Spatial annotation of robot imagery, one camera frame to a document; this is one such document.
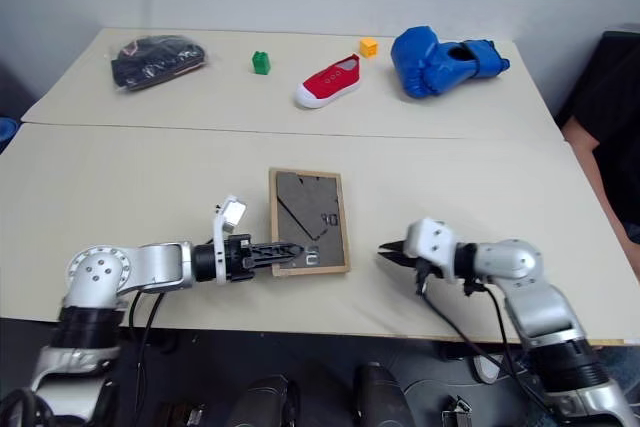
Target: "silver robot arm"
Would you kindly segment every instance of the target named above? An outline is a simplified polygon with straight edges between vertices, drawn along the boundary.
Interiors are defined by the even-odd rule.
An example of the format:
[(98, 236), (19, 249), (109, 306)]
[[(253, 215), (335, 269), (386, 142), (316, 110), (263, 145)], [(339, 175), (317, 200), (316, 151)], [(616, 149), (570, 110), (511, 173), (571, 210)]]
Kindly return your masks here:
[(403, 242), (408, 259), (425, 259), (447, 282), (479, 280), (498, 286), (507, 313), (540, 376), (548, 404), (565, 421), (614, 418), (638, 426), (618, 384), (586, 340), (566, 297), (544, 277), (541, 253), (517, 239), (464, 244), (442, 222), (424, 219)]
[[(35, 399), (46, 402), (56, 418), (81, 419), (97, 427), (113, 425), (118, 390), (109, 373), (120, 353), (119, 325), (127, 307), (122, 295), (186, 289), (214, 279), (218, 284), (247, 280), (254, 276), (254, 268), (302, 252), (300, 246), (284, 242), (251, 244), (248, 234), (225, 238), (245, 209), (237, 198), (227, 197), (217, 207), (213, 238), (204, 245), (99, 245), (76, 254), (67, 268), (69, 288), (58, 325), (51, 343), (40, 352), (31, 381)], [(5, 425), (5, 415), (19, 416), (24, 403), (23, 409), (0, 415), (0, 425)]]

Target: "red shoe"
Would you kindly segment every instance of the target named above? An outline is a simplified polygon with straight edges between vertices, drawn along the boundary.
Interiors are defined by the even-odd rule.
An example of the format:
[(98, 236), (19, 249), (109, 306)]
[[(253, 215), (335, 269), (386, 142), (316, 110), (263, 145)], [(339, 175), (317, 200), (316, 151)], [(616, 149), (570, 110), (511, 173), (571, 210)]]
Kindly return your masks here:
[(353, 54), (312, 75), (296, 90), (296, 100), (309, 109), (324, 107), (360, 86), (360, 57)]

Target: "yellow block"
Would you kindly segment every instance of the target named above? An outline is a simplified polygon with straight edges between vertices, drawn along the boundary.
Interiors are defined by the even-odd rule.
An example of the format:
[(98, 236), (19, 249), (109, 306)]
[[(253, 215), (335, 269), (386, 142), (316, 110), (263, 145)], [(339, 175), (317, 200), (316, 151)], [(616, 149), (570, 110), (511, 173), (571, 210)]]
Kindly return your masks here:
[(373, 57), (378, 53), (378, 42), (372, 37), (360, 39), (360, 53), (365, 57)]

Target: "plastic bag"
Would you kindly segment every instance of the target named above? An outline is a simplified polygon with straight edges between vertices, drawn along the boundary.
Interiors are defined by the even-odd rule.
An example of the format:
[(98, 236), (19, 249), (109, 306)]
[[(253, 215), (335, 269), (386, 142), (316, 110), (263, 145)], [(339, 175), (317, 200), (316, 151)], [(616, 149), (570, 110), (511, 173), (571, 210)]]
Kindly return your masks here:
[(142, 37), (120, 49), (111, 61), (113, 80), (140, 90), (171, 80), (205, 64), (205, 51), (181, 35)]

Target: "gray floor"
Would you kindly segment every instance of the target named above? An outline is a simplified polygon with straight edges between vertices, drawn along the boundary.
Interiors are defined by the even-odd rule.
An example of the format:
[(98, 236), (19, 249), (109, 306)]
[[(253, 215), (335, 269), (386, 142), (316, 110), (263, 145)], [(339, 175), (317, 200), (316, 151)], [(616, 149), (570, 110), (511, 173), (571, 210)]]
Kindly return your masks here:
[[(0, 320), (0, 392), (28, 382), (39, 348), (48, 342), (48, 324)], [(473, 407), (474, 427), (522, 425), (526, 404), (511, 380), (477, 384), (462, 361), (438, 359), (432, 342), (274, 333), (224, 331), (167, 332), (159, 347), (148, 351), (145, 411), (140, 425), (151, 425), (161, 401), (188, 400), (207, 405), (206, 425), (223, 425), (233, 402), (252, 381), (274, 373), (295, 379), (302, 390), (302, 425), (351, 426), (350, 401), (354, 369), (378, 361), (407, 388), (407, 400), (419, 426), (439, 426), (442, 404), (462, 396)], [(118, 425), (126, 425), (135, 382), (129, 342), (115, 373), (121, 383)]]

